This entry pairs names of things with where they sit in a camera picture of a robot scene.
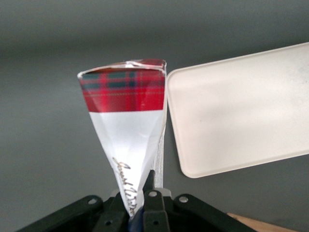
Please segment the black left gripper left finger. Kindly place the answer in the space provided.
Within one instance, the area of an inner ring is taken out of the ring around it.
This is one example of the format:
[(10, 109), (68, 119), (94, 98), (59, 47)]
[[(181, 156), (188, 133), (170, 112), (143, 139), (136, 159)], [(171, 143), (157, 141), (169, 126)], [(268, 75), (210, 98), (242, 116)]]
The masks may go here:
[(85, 196), (21, 229), (20, 232), (126, 232), (128, 214), (120, 193), (103, 201)]

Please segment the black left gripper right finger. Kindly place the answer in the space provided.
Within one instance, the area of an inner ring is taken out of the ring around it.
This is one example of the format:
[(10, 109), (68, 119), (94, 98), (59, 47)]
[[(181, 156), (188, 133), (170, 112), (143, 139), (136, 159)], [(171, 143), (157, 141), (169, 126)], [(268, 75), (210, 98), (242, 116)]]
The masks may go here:
[(249, 226), (190, 194), (174, 199), (168, 189), (155, 188), (151, 170), (143, 187), (144, 232), (250, 232)]

